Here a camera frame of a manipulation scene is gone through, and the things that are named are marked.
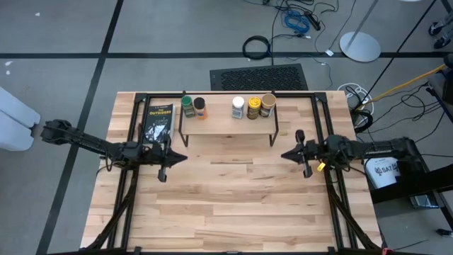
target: white pole base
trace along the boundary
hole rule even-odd
[[[358,62],[371,62],[380,56],[381,45],[366,33],[359,32],[348,47],[352,35],[354,35],[354,32],[349,32],[340,39],[340,49],[346,56]]]

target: yellow spice jar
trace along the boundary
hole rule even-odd
[[[260,107],[261,99],[256,96],[250,97],[248,100],[247,118],[255,120],[260,114]]]

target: yellow label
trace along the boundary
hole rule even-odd
[[[319,166],[318,166],[318,171],[323,171],[325,166],[326,166],[326,164],[320,163]]]

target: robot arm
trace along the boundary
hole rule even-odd
[[[172,167],[187,159],[186,156],[176,153],[170,148],[170,139],[167,139],[164,148],[160,144],[146,147],[137,142],[111,143],[72,127],[71,123],[66,120],[47,121],[41,137],[42,141],[53,145],[66,143],[76,145],[90,152],[101,154],[112,162],[124,162],[125,166],[161,165],[158,175],[161,182],[166,182],[166,167]]]
[[[351,141],[340,135],[329,135],[320,144],[316,144],[314,140],[309,140],[304,144],[304,140],[304,131],[296,131],[296,147],[282,154],[282,158],[305,164],[305,178],[309,178],[313,174],[308,164],[309,160],[319,160],[328,166],[339,167],[347,166],[354,159],[380,157],[395,157],[399,161],[415,165],[420,161],[414,141],[406,137],[365,143]]]

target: black floor grate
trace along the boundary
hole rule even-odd
[[[307,91],[300,64],[211,70],[213,91]]]

